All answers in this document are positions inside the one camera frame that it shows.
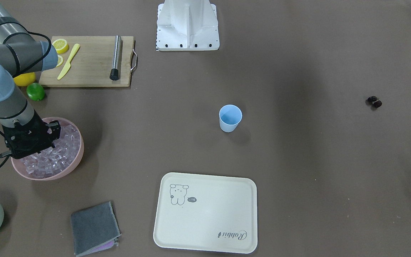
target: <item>yellow knife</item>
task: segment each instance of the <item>yellow knife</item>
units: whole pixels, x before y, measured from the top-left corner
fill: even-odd
[[[71,68],[72,58],[74,58],[74,56],[75,56],[75,54],[77,53],[77,51],[78,51],[79,48],[80,48],[80,45],[79,45],[79,44],[75,44],[75,45],[72,47],[71,53],[70,53],[69,57],[67,58],[67,61],[66,61],[66,63],[64,64],[64,67],[63,67],[63,69],[62,69],[61,72],[60,72],[60,75],[58,75],[57,80],[60,80],[61,78],[63,78],[64,75],[66,75],[66,73],[69,71],[69,69]]]

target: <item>pink bowl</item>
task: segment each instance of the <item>pink bowl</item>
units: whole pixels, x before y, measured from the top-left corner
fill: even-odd
[[[73,127],[75,127],[77,129],[77,131],[80,135],[80,146],[78,148],[78,153],[75,156],[74,160],[62,172],[60,172],[56,175],[53,175],[52,177],[46,177],[46,178],[34,178],[31,174],[28,174],[28,172],[26,172],[26,166],[23,164],[23,162],[21,162],[21,159],[17,160],[17,159],[11,158],[12,165],[13,165],[14,169],[18,172],[18,174],[20,174],[21,176],[23,176],[27,179],[32,179],[32,180],[53,180],[53,179],[58,179],[58,178],[64,177],[65,175],[71,173],[77,167],[77,165],[80,163],[80,161],[82,160],[82,156],[83,156],[83,138],[82,138],[82,134],[78,130],[77,126],[74,123],[72,123],[70,120],[60,118],[60,117],[48,117],[48,118],[43,118],[42,120],[44,122],[47,122],[47,123],[49,123],[53,120],[58,120],[62,127],[67,126],[67,125],[72,125]]]

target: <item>tray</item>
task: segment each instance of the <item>tray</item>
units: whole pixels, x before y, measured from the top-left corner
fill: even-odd
[[[60,54],[64,62],[59,67],[44,70],[39,83],[45,87],[113,87],[129,86],[131,81],[131,61],[134,49],[134,37],[122,36],[120,79],[113,81],[109,78],[114,54],[115,36],[53,36],[65,39],[69,50]],[[71,62],[69,72],[57,80],[67,57],[74,44],[80,44],[80,49]]]
[[[153,240],[159,247],[251,253],[258,245],[255,183],[248,178],[167,173]]]

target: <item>ice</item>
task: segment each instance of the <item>ice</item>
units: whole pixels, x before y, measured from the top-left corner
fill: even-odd
[[[77,156],[80,133],[72,125],[62,126],[60,138],[54,144],[55,148],[50,147],[21,159],[28,174],[34,178],[47,178],[66,169]]]

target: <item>gray cloth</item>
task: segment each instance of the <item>gray cloth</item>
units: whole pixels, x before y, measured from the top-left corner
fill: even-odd
[[[120,236],[111,202],[72,213],[71,226],[77,257],[111,248]]]

